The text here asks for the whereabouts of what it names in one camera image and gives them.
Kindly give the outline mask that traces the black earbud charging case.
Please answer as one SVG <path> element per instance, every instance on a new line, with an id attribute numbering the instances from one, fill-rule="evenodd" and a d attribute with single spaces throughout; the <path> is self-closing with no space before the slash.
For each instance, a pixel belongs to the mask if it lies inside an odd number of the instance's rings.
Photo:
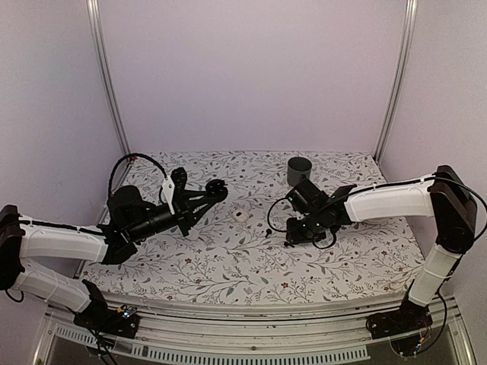
<path id="1" fill-rule="evenodd" d="M 210 180 L 206 186 L 205 190 L 210 197 L 219 197 L 225 199 L 228 196 L 228 188 L 226 187 L 225 181 L 222 179 Z"/>

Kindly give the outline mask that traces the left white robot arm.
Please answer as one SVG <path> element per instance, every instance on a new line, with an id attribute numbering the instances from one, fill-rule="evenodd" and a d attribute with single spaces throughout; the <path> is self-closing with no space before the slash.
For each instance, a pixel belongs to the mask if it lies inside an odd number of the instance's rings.
<path id="1" fill-rule="evenodd" d="M 22 218 L 14 205 L 1 210 L 1 289 L 19 290 L 74 313 L 74 323 L 94 333 L 135 338 L 140 317 L 134 306 L 111 309 L 96 284 L 67 278 L 37 262 L 36 257 L 80 259 L 102 265 L 119 265 L 137 252 L 142 241 L 171 228 L 183 236 L 214 205 L 224 201 L 228 189 L 214 179 L 205 190 L 193 191 L 170 183 L 165 202 L 147 202 L 135 186 L 119 188 L 107 201 L 110 221 L 96 227 Z"/>

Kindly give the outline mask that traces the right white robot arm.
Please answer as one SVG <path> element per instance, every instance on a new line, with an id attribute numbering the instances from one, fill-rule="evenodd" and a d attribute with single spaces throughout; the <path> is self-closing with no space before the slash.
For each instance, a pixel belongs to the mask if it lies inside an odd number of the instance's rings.
<path id="1" fill-rule="evenodd" d="M 429 327 L 430 302 L 476 241 L 478 200 L 448 165 L 404 182 L 341 186 L 331 195 L 304 178 L 285 198 L 300 215 L 286 221 L 291 246 L 317 244 L 345 225 L 378 218 L 434 218 L 437 238 L 399 308 L 366 319 L 374 339 Z"/>

